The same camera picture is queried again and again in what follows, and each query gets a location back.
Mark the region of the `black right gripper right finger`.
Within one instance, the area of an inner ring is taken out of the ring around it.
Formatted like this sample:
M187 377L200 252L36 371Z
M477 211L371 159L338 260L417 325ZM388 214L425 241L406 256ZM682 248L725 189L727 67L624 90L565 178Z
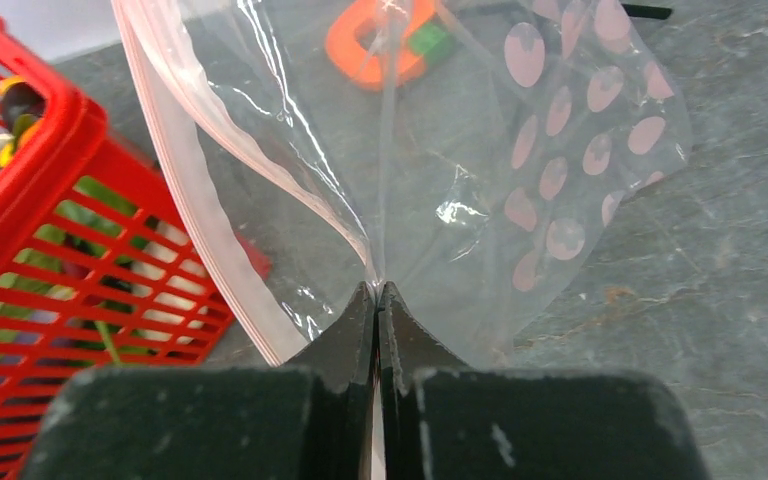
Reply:
M389 479L705 479L679 400L623 369L476 369L379 296Z

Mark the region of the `clear dotted zip bag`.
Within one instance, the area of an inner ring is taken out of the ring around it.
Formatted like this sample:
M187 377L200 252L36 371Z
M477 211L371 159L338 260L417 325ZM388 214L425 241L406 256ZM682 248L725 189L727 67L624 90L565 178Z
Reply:
M622 3L437 1L451 53L381 91L325 39L353 1L116 1L187 232L265 361L394 283L476 366L578 274L617 208L688 162L688 110Z

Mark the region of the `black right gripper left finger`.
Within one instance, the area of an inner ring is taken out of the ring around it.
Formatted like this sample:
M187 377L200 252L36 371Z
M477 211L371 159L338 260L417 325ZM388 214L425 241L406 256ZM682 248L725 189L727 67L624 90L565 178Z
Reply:
M376 300L285 364L105 367L50 404L24 479L372 479Z

